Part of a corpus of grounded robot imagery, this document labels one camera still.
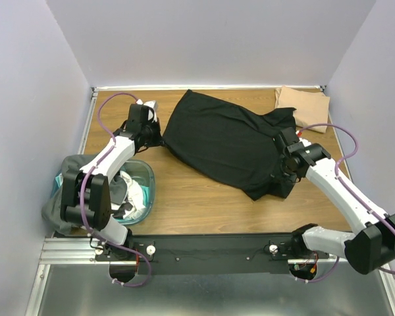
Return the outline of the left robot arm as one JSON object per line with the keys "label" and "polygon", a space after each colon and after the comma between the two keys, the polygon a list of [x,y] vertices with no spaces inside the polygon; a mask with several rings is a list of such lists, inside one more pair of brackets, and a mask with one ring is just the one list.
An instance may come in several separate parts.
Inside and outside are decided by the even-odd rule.
{"label": "left robot arm", "polygon": [[60,217],[64,222],[84,226],[119,260],[132,255],[129,229],[111,215],[110,182],[120,168],[142,148],[161,145],[157,102],[134,103],[128,118],[116,130],[105,148],[80,170],[63,176]]}

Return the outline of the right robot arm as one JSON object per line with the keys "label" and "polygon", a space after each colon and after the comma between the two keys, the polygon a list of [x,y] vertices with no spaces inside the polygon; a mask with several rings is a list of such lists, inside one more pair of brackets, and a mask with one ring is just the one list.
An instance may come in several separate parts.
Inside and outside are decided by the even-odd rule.
{"label": "right robot arm", "polygon": [[285,175],[308,179],[341,212],[351,231],[329,230],[307,224],[292,232],[286,249],[303,258],[324,252],[345,259],[360,274],[367,275],[395,260],[395,214],[373,203],[340,170],[320,144],[304,139],[293,128],[281,130],[274,138]]}

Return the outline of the black t shirt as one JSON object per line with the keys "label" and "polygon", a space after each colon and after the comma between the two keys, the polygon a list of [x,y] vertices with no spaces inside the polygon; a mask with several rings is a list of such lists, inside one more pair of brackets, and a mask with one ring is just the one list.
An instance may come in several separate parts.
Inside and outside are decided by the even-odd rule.
{"label": "black t shirt", "polygon": [[164,146],[209,178],[242,190],[252,200],[287,198],[296,178],[280,167],[273,138],[296,128],[293,107],[258,115],[249,109],[187,90],[163,133]]}

